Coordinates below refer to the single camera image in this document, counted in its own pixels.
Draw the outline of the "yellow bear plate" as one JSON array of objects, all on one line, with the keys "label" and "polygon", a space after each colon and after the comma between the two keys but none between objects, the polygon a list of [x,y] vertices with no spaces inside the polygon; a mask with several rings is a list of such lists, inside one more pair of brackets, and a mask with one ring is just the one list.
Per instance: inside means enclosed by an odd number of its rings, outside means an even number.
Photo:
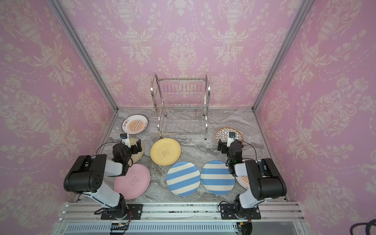
[{"label": "yellow bear plate", "polygon": [[154,163],[162,166],[175,163],[181,155],[180,144],[171,138],[158,140],[151,148],[150,156]]}]

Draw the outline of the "blue striped plate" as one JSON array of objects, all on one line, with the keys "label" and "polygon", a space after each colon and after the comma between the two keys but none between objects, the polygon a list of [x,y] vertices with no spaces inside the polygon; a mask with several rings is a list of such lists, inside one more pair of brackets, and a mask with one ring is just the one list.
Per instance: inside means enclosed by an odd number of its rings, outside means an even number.
[{"label": "blue striped plate", "polygon": [[215,160],[203,166],[201,182],[210,193],[226,195],[234,188],[236,180],[223,161]]},{"label": "blue striped plate", "polygon": [[201,183],[199,168],[191,162],[174,164],[167,172],[166,184],[177,196],[189,196],[197,191]]}]

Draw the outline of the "steel two-tier dish rack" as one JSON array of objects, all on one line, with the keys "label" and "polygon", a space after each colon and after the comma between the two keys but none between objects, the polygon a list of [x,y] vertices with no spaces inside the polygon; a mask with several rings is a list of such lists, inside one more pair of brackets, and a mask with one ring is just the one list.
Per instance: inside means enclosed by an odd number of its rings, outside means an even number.
[{"label": "steel two-tier dish rack", "polygon": [[207,76],[159,78],[154,74],[150,92],[161,139],[166,135],[202,135],[207,139],[211,97]]}]

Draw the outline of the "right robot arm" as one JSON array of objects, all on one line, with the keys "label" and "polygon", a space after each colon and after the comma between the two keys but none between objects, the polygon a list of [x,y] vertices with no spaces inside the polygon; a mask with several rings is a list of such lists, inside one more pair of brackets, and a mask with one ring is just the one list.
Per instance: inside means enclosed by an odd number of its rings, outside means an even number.
[{"label": "right robot arm", "polygon": [[244,160],[243,144],[236,139],[218,141],[217,150],[227,155],[226,166],[234,177],[247,177],[249,189],[236,196],[234,211],[238,218],[260,219],[259,204],[286,196],[287,186],[271,158]]}]

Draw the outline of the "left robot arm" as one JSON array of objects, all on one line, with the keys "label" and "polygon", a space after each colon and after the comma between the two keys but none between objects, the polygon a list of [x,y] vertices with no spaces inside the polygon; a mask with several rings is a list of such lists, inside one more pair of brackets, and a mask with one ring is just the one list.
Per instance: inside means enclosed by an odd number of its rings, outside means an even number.
[{"label": "left robot arm", "polygon": [[103,179],[105,176],[126,176],[133,166],[132,155],[142,150],[142,142],[137,140],[133,146],[115,143],[111,160],[106,154],[79,156],[65,177],[65,191],[84,195],[99,203],[101,208],[94,214],[100,215],[101,219],[139,219],[142,206],[128,206],[124,196],[111,189]]}]

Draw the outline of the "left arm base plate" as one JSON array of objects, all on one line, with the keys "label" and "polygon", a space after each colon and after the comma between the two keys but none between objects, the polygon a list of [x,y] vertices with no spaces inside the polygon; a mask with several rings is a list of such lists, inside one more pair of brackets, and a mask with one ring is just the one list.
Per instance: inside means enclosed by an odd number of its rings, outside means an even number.
[{"label": "left arm base plate", "polygon": [[101,208],[97,214],[101,215],[101,220],[140,220],[143,206],[143,204],[127,204],[125,209]]}]

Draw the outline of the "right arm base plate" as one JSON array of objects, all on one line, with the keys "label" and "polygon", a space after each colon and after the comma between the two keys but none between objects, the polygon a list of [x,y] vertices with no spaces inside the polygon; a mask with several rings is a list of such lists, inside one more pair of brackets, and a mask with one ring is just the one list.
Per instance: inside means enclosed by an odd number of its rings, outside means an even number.
[{"label": "right arm base plate", "polygon": [[221,202],[217,206],[220,212],[222,220],[235,220],[235,219],[246,219],[246,220],[259,220],[261,219],[260,210],[258,207],[244,209],[241,206],[235,206],[232,203]]}]

